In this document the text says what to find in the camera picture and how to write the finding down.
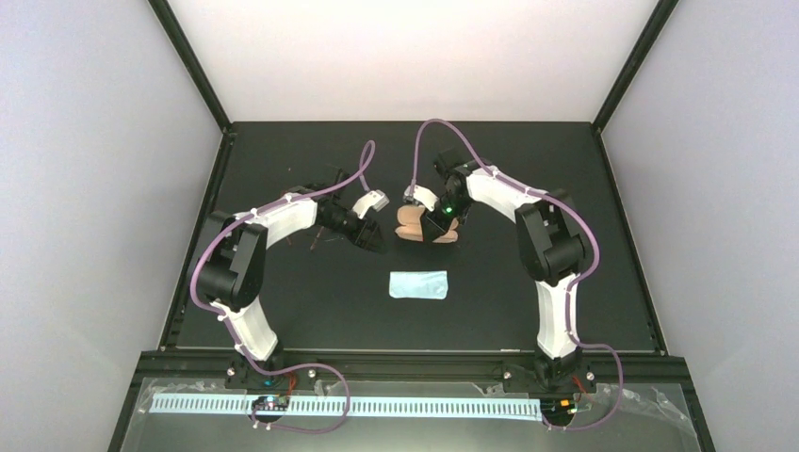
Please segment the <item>pink transparent sunglasses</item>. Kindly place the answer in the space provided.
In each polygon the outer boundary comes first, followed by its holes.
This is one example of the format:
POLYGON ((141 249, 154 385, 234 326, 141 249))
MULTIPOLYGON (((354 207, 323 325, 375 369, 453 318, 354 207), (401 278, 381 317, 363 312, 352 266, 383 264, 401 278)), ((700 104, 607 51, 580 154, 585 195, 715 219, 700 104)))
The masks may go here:
POLYGON ((317 183, 292 186, 284 190, 281 198, 286 201, 286 205, 281 207, 276 223, 269 229, 270 239, 274 235, 275 243, 280 238, 288 246, 293 246, 297 240, 292 239, 292 235, 318 227, 318 220, 321 218, 319 209, 339 202, 342 193, 342 188, 332 190, 329 186, 317 183))

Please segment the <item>brown plaid glasses case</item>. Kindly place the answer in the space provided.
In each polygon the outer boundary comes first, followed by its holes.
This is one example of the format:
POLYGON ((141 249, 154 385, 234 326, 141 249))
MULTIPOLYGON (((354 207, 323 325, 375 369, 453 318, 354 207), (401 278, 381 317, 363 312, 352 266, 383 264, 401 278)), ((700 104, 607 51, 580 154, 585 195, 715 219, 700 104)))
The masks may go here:
POLYGON ((397 211, 398 226, 395 234, 406 241, 429 244, 453 244, 459 239, 459 222, 454 219, 447 229, 440 229, 430 222, 428 210, 421 205, 403 205, 397 211))

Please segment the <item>light blue cleaning cloth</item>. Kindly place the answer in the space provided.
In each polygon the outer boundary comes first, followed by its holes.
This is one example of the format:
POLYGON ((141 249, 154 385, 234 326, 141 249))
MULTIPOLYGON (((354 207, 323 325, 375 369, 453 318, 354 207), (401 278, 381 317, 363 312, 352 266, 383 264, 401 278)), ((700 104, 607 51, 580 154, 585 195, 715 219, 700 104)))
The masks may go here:
POLYGON ((388 293, 394 299, 445 299, 448 273, 445 270, 392 271, 388 293))

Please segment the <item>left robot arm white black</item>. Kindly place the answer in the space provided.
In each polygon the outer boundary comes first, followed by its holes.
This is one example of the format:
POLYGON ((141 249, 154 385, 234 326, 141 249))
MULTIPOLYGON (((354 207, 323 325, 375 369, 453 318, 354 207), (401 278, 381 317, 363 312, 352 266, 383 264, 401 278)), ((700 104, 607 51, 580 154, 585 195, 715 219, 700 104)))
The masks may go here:
POLYGON ((189 297, 226 327, 235 351, 245 363, 254 364, 268 385, 287 372, 282 346, 260 301, 268 249, 297 232, 319 227, 359 249, 387 250, 373 215, 388 205, 388 197, 367 188, 353 206, 344 205, 342 193, 353 179, 341 170, 330 185, 294 186, 263 207, 236 214, 216 211, 204 221, 187 275, 189 297))

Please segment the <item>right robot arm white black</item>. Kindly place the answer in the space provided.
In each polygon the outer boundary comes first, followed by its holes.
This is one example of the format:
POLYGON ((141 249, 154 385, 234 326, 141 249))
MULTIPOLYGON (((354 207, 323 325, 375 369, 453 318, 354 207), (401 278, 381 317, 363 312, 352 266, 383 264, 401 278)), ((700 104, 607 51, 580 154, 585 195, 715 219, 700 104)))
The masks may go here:
POLYGON ((454 149, 441 152, 434 169, 445 191, 436 195, 411 183, 406 201, 423 208, 422 239, 441 238, 470 207, 482 203, 514 223, 522 267, 534 279, 539 311, 532 373, 547 393, 558 395, 575 380, 579 338, 574 307, 579 276, 589 269, 590 237, 573 216, 570 196, 526 186, 494 165, 467 160, 454 149))

